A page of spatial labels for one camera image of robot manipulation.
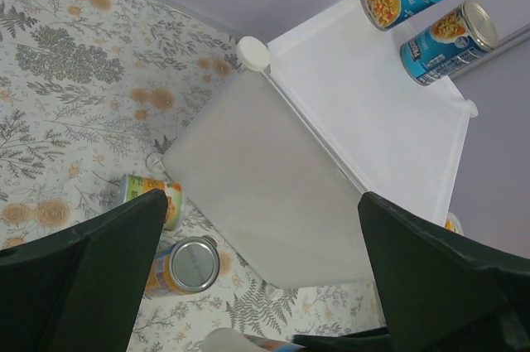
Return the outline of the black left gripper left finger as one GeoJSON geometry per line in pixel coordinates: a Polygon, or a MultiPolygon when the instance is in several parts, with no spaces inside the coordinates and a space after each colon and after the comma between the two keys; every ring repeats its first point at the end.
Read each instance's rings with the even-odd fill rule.
{"type": "Polygon", "coordinates": [[[3,351],[124,351],[168,207],[151,190],[1,252],[3,351]]]}

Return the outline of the white lid orange can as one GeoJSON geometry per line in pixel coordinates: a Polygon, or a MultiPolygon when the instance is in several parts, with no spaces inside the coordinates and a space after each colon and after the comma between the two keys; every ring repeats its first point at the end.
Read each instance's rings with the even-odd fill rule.
{"type": "Polygon", "coordinates": [[[235,330],[222,328],[210,332],[200,347],[203,352],[244,351],[303,351],[305,348],[293,343],[270,340],[253,335],[244,335],[235,330]]]}

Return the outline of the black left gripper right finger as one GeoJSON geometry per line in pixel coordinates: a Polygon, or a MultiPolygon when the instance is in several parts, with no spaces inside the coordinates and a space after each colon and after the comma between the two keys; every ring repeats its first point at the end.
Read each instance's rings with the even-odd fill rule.
{"type": "Polygon", "coordinates": [[[529,261],[373,192],[359,220],[395,351],[527,351],[529,261]]]}

